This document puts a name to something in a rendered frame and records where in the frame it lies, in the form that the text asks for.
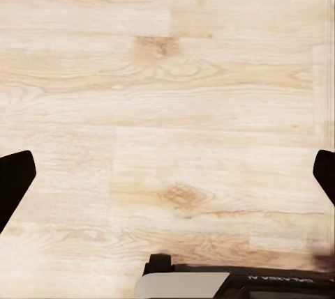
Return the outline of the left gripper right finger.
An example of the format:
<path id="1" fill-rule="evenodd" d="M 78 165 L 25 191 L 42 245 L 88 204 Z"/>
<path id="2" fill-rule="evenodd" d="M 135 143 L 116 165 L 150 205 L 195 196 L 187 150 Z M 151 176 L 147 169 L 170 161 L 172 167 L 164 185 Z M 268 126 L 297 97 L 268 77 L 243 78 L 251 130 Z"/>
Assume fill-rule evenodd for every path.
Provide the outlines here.
<path id="1" fill-rule="evenodd" d="M 314 162 L 313 175 L 335 206 L 335 153 L 319 150 Z"/>

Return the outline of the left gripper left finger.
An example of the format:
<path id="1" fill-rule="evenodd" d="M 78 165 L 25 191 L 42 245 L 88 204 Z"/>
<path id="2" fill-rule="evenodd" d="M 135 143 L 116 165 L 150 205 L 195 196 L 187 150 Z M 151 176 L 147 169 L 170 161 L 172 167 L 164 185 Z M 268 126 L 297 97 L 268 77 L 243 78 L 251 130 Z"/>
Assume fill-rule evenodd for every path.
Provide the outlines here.
<path id="1" fill-rule="evenodd" d="M 0 234 L 36 177 L 30 150 L 0 158 Z"/>

